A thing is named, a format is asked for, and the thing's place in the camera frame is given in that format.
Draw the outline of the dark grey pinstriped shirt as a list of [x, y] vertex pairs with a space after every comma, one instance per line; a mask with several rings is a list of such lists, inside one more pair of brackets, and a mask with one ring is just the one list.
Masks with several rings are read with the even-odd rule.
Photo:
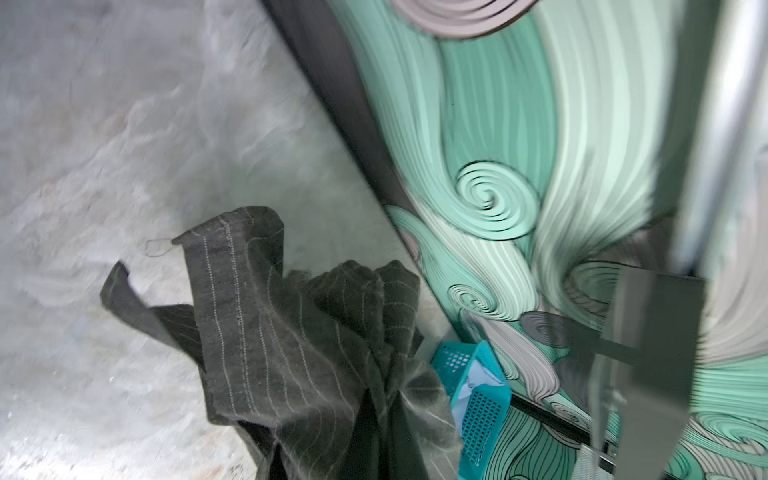
[[238, 431], [259, 478], [457, 477], [448, 396], [416, 356], [416, 274], [398, 261], [285, 274], [284, 225], [267, 207], [216, 216], [175, 244], [191, 304], [146, 305], [122, 263], [101, 302], [197, 364], [209, 419]]

